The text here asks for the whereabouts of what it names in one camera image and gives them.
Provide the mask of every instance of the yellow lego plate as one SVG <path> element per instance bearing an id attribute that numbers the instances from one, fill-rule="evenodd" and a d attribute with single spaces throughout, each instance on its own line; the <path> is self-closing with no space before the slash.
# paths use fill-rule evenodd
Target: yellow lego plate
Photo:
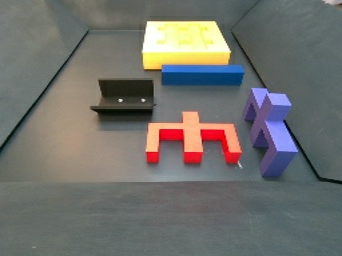
<path id="1" fill-rule="evenodd" d="M 143 44 L 144 69 L 163 64 L 224 65 L 230 48 L 215 21 L 148 21 Z"/>

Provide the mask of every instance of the toy block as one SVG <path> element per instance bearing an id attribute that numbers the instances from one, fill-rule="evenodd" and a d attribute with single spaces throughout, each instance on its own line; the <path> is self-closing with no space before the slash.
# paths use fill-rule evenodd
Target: toy block
<path id="1" fill-rule="evenodd" d="M 222 142 L 227 163 L 238 163 L 242 154 L 234 124 L 208 124 L 199 122 L 197 112 L 183 112 L 181 123 L 149 123 L 147 132 L 145 158 L 148 163 L 159 162 L 160 140 L 180 140 L 184 146 L 184 163 L 200 163 L 203 140 Z"/>
<path id="2" fill-rule="evenodd" d="M 242 65 L 163 65 L 163 85 L 240 85 Z"/>
<path id="3" fill-rule="evenodd" d="M 100 79 L 101 100 L 91 106 L 97 113 L 152 112 L 153 80 Z"/>
<path id="4" fill-rule="evenodd" d="M 143 43 L 144 69 L 163 64 L 226 65 L 230 48 L 215 21 L 148 21 Z"/>
<path id="5" fill-rule="evenodd" d="M 243 117 L 254 121 L 250 138 L 254 147 L 267 148 L 260 162 L 263 177 L 279 177 L 292 161 L 298 149 L 283 123 L 291 103 L 284 94 L 252 88 L 243 110 Z"/>

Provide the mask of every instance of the blue bar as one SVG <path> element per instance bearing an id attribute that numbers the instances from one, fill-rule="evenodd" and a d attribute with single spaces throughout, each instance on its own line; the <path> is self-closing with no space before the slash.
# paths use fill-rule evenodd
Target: blue bar
<path id="1" fill-rule="evenodd" d="M 242 65 L 163 65 L 163 85 L 240 85 Z"/>

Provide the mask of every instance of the purple e-shaped piece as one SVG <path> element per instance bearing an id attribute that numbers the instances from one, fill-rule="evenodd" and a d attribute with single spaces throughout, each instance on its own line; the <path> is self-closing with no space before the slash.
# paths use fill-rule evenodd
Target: purple e-shaped piece
<path id="1" fill-rule="evenodd" d="M 243 110 L 243 117 L 254 121 L 250 137 L 254 147 L 266 147 L 260 162 L 263 177 L 278 177 L 294 159 L 298 149 L 283 123 L 291 103 L 284 94 L 252 88 Z"/>

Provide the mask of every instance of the black bracket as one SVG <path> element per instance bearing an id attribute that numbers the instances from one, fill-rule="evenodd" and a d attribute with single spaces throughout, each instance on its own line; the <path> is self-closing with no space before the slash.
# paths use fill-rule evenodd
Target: black bracket
<path id="1" fill-rule="evenodd" d="M 100 79 L 101 100 L 91 106 L 97 113 L 152 112 L 152 79 Z"/>

